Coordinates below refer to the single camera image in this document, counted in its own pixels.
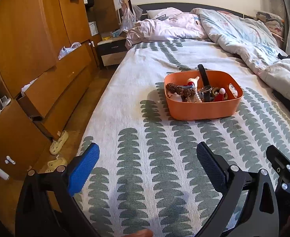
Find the gold chain hair clip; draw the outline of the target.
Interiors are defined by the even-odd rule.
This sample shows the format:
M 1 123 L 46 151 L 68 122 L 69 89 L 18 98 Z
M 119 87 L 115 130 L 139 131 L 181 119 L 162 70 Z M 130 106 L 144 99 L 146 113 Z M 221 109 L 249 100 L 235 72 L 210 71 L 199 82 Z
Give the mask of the gold chain hair clip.
M 210 85 L 204 86 L 200 89 L 200 94 L 203 96 L 204 102 L 210 102 L 212 87 Z

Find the cream clog slipper near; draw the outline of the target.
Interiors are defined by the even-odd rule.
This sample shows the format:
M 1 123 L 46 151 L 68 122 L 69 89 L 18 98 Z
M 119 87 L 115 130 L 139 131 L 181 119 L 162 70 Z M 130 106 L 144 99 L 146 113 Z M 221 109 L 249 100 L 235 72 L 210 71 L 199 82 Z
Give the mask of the cream clog slipper near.
M 54 172 L 59 166 L 67 166 L 67 160 L 64 157 L 59 157 L 53 161 L 48 161 L 46 173 Z

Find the cream clog slipper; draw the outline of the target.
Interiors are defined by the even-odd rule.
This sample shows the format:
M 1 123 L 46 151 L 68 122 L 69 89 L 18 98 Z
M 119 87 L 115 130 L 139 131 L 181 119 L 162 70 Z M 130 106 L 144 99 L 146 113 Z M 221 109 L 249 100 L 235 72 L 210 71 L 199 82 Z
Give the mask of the cream clog slipper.
M 46 173 L 54 172 L 59 166 L 67 166 L 67 160 L 64 157 L 59 157 L 53 161 L 48 161 Z
M 69 137 L 68 132 L 63 131 L 61 133 L 60 138 L 57 141 L 53 140 L 53 142 L 50 146 L 50 149 L 49 149 L 51 155 L 57 155 L 61 151 L 61 149 L 62 149 L 63 145 L 65 144 L 65 142 L 67 141 L 68 137 Z

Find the cream clog slipper far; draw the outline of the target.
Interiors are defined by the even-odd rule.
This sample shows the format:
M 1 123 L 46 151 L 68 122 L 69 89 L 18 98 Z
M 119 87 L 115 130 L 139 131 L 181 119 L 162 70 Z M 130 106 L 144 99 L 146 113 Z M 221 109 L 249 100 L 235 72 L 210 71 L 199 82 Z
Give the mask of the cream clog slipper far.
M 68 137 L 69 137 L 68 132 L 63 131 L 61 133 L 60 138 L 57 141 L 53 140 L 53 142 L 50 146 L 50 149 L 49 149 L 51 155 L 57 155 L 61 151 L 61 149 L 62 149 L 63 145 L 65 144 L 65 142 L 67 141 Z

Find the santa hat hair clip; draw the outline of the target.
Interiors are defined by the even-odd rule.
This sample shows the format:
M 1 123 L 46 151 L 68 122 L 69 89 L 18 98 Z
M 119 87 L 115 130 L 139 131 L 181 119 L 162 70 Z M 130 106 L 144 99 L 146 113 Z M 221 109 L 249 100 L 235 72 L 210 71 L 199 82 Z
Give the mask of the santa hat hair clip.
M 228 94 L 226 93 L 225 88 L 220 88 L 218 94 L 214 97 L 214 102 L 221 102 L 228 100 Z

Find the open wooden drawer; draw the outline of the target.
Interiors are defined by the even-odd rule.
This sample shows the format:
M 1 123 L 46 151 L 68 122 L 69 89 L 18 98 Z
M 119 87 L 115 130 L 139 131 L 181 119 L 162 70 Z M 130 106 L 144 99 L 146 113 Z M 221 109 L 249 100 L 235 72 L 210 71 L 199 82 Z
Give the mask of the open wooden drawer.
M 86 41 L 35 79 L 17 101 L 27 116 L 45 118 L 79 74 L 87 71 L 91 78 L 94 68 L 92 45 Z

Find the brown fuzzy scrunchie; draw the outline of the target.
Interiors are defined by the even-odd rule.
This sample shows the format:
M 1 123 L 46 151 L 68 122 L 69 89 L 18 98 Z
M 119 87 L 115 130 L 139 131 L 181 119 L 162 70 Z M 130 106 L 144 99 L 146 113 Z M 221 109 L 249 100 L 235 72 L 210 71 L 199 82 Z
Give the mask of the brown fuzzy scrunchie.
M 165 89 L 167 91 L 167 97 L 177 102 L 192 102 L 192 99 L 196 95 L 195 89 L 180 89 L 173 83 L 168 83 Z

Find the blue hair clip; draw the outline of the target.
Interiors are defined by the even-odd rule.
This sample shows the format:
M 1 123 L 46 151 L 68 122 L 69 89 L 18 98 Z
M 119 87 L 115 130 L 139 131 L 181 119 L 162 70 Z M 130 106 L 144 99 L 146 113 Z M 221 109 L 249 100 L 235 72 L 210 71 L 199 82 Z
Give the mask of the blue hair clip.
M 194 87 L 195 87 L 194 84 L 187 85 L 187 86 L 177 86 L 177 88 L 180 88 L 180 89 L 193 89 Z

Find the black headband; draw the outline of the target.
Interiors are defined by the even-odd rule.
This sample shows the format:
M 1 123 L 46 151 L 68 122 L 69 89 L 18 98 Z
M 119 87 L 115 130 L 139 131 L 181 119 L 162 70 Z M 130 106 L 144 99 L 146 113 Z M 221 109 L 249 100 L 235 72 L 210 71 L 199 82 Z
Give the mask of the black headband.
M 198 64 L 198 70 L 200 72 L 200 75 L 201 75 L 201 79 L 202 79 L 202 82 L 203 82 L 203 85 L 206 87 L 206 86 L 209 86 L 210 83 L 209 83 L 209 79 L 208 79 L 208 76 L 206 74 L 206 71 L 205 71 L 205 68 L 202 64 Z

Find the orange plastic basket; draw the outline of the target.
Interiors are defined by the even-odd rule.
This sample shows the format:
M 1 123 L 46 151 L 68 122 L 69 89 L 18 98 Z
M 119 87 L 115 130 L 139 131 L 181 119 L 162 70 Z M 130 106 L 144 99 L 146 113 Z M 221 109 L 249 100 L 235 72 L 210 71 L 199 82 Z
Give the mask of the orange plastic basket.
M 165 97 L 171 117 L 176 120 L 217 119 L 232 116 L 243 97 L 238 83 L 226 72 L 207 70 L 206 75 L 211 86 L 226 90 L 228 99 L 218 102 L 180 102 L 169 98 L 165 89 Z

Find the floral duvet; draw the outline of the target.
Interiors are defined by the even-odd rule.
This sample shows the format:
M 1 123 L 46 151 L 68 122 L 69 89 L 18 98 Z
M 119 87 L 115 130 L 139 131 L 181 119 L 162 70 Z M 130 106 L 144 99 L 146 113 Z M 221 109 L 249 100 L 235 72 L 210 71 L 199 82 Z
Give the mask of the floral duvet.
M 290 100 L 290 58 L 278 58 L 286 53 L 262 22 L 201 8 L 191 13 L 199 16 L 210 40 L 239 55 L 264 83 Z

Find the white plastic bag in drawer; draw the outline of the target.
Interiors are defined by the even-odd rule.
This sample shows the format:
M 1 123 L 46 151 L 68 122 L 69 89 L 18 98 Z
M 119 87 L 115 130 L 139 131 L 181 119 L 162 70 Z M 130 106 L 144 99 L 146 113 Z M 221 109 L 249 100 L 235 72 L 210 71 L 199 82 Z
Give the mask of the white plastic bag in drawer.
M 80 42 L 74 42 L 72 43 L 72 45 L 70 47 L 62 47 L 62 49 L 59 52 L 58 55 L 58 59 L 61 60 L 62 58 L 64 58 L 66 55 L 70 54 L 72 51 L 74 51 L 75 49 L 77 49 L 78 47 L 81 46 Z

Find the wooden wardrobe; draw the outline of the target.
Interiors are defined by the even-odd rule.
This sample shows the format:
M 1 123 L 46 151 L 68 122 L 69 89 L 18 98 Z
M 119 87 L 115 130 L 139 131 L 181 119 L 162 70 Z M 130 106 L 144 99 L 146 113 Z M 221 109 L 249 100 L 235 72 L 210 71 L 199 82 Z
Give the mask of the wooden wardrobe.
M 0 220 L 14 234 L 18 188 L 27 171 L 41 168 L 87 90 L 83 71 L 60 96 L 45 118 L 29 117 L 19 105 L 22 91 L 55 66 L 62 47 L 92 39 L 83 0 L 0 0 L 0 169 L 9 187 L 0 187 Z M 3 219 L 9 213 L 9 219 Z

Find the bedside nightstand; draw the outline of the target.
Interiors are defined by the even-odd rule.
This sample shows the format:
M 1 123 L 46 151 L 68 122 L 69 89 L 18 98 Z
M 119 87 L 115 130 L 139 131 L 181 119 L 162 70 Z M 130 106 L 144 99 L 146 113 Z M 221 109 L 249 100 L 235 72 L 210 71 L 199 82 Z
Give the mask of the bedside nightstand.
M 110 38 L 97 44 L 98 54 L 104 67 L 119 65 L 127 54 L 124 37 Z

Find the pink crumpled blanket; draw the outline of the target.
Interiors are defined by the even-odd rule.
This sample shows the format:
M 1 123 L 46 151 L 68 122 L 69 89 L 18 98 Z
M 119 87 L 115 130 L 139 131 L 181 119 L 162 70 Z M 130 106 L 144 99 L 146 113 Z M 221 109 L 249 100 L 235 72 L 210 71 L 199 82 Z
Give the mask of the pink crumpled blanket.
M 208 36 L 196 14 L 182 12 L 176 8 L 166 8 L 155 18 L 144 19 L 126 34 L 125 47 L 145 42 L 172 41 L 175 39 L 204 40 Z

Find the hanging clear plastic bag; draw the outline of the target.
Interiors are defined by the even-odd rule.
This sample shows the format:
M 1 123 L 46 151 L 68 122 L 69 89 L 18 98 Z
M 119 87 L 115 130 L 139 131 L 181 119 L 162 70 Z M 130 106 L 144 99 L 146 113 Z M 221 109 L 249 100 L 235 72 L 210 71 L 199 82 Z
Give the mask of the hanging clear plastic bag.
M 137 5 L 132 5 L 132 10 L 129 7 L 123 6 L 120 33 L 127 33 L 130 29 L 134 28 L 136 22 L 140 20 L 142 12 L 143 10 Z

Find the white pillow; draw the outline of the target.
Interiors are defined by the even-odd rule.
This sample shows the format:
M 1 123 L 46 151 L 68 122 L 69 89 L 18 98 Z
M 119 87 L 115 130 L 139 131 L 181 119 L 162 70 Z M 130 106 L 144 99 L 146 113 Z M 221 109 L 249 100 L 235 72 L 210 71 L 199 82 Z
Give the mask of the white pillow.
M 165 17 L 166 16 L 165 10 L 166 9 L 147 10 L 147 17 L 148 19 L 157 19 L 160 17 Z

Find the dark bed headboard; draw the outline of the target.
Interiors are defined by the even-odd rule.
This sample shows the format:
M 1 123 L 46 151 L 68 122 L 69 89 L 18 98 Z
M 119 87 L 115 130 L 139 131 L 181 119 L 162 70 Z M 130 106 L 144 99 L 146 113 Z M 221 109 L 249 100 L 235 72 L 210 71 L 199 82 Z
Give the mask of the dark bed headboard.
M 194 4 L 194 3 L 181 3 L 181 2 L 148 3 L 148 4 L 139 4 L 138 7 L 143 10 L 141 20 L 148 18 L 147 11 L 149 11 L 149 10 L 160 10 L 160 9 L 166 9 L 169 7 L 176 8 L 178 10 L 181 10 L 182 12 L 190 12 L 192 9 L 202 8 L 202 9 L 209 9 L 209 10 L 216 10 L 216 11 L 225 11 L 228 13 L 232 13 L 233 15 L 236 15 L 236 16 L 241 17 L 241 18 L 248 18 L 248 19 L 255 19 L 256 18 L 255 16 L 248 16 L 246 14 L 242 14 L 242 13 L 232 11 L 229 9 L 214 7 L 211 5 Z

